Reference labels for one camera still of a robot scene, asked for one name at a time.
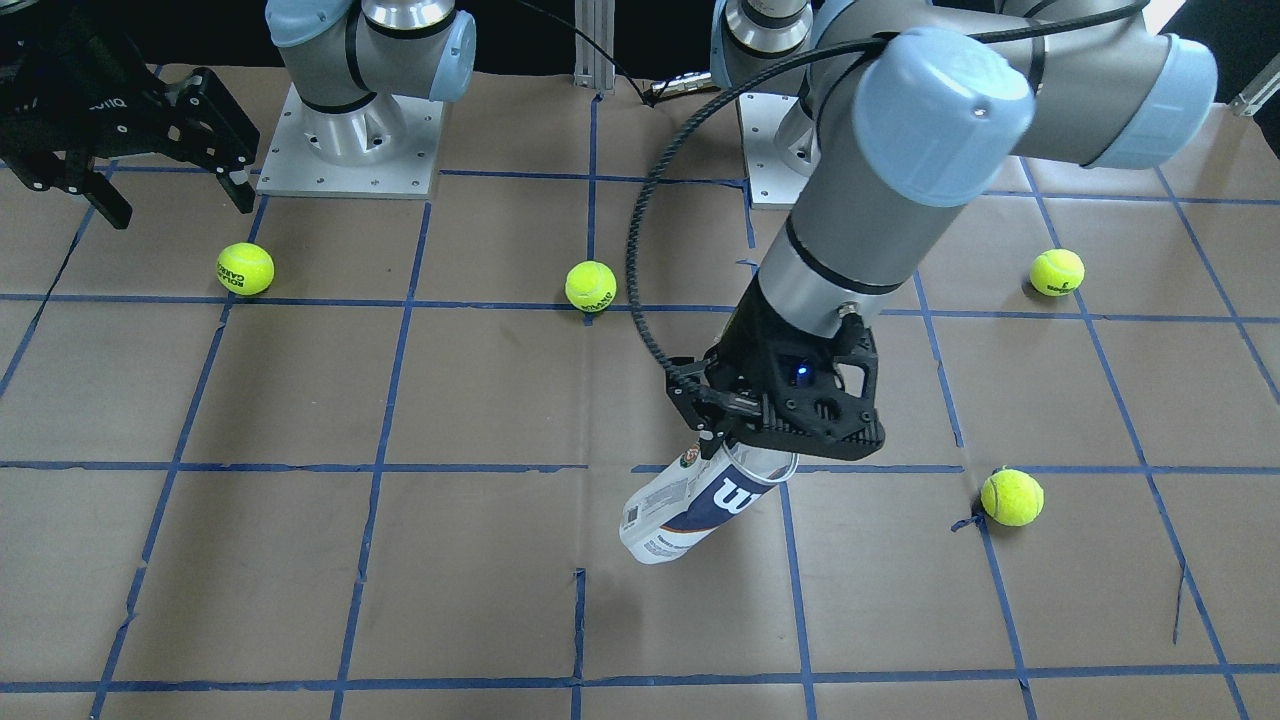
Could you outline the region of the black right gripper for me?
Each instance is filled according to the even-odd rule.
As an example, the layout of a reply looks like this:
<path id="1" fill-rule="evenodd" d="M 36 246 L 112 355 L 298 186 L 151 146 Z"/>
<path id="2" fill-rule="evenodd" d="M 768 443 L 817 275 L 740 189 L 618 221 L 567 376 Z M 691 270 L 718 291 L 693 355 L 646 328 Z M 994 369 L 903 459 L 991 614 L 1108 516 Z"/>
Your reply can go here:
<path id="1" fill-rule="evenodd" d="M 28 188 L 82 195 L 123 231 L 133 208 L 93 164 L 159 154 L 212 173 L 250 214 L 259 142 L 214 70 L 160 79 L 109 12 L 3 13 L 3 163 Z"/>

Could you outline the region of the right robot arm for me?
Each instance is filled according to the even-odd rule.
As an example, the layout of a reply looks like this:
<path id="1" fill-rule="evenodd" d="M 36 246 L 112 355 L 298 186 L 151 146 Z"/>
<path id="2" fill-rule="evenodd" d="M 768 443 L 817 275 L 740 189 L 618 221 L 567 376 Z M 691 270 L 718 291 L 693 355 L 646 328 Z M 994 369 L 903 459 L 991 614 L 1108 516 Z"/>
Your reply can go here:
<path id="1" fill-rule="evenodd" d="M 442 114 L 474 70 L 474 18 L 452 1 L 270 1 L 291 78 L 261 135 L 218 74 L 166 82 L 100 1 L 3 4 L 3 164 L 28 190 L 83 197 L 118 229 L 132 208 L 97 160 L 160 155 L 261 196 L 426 200 Z"/>

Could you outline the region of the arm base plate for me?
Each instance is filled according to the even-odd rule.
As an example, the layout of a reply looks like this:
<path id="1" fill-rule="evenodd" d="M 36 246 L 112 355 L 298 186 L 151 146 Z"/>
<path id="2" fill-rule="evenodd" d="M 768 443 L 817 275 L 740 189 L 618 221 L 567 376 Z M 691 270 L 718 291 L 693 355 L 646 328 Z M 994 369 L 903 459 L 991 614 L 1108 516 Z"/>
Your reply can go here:
<path id="1" fill-rule="evenodd" d="M 745 94 L 737 109 L 753 206 L 791 209 L 819 159 L 812 119 L 777 94 Z"/>
<path id="2" fill-rule="evenodd" d="M 291 87 L 257 182 L 262 196 L 428 200 L 445 104 L 379 94 L 326 114 Z"/>

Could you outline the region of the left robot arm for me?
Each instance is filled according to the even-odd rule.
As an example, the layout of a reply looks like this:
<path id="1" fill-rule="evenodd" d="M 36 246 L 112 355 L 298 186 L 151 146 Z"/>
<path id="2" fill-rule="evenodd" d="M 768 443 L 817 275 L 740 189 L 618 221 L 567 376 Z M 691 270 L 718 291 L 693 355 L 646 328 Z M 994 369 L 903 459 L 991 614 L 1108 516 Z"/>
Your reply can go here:
<path id="1" fill-rule="evenodd" d="M 797 100 L 812 156 L 780 233 L 700 361 L 667 384 L 687 461 L 859 460 L 884 430 L 870 325 L 1011 155 L 1148 169 L 1199 131 L 1219 87 L 1203 44 L 1125 1 L 719 1 L 710 73 Z"/>

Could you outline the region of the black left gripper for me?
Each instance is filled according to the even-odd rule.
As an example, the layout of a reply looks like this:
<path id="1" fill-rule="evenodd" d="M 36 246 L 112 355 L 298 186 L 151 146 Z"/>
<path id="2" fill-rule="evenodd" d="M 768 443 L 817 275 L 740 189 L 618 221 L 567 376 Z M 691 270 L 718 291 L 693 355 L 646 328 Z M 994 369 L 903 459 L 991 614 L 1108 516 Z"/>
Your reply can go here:
<path id="1" fill-rule="evenodd" d="M 739 397 L 712 378 L 721 360 L 721 346 L 712 345 L 700 359 L 675 356 L 669 359 L 672 372 L 667 374 L 666 393 L 685 424 L 698 433 L 699 456 L 712 460 L 724 441 L 730 441 L 742 407 L 733 404 Z"/>

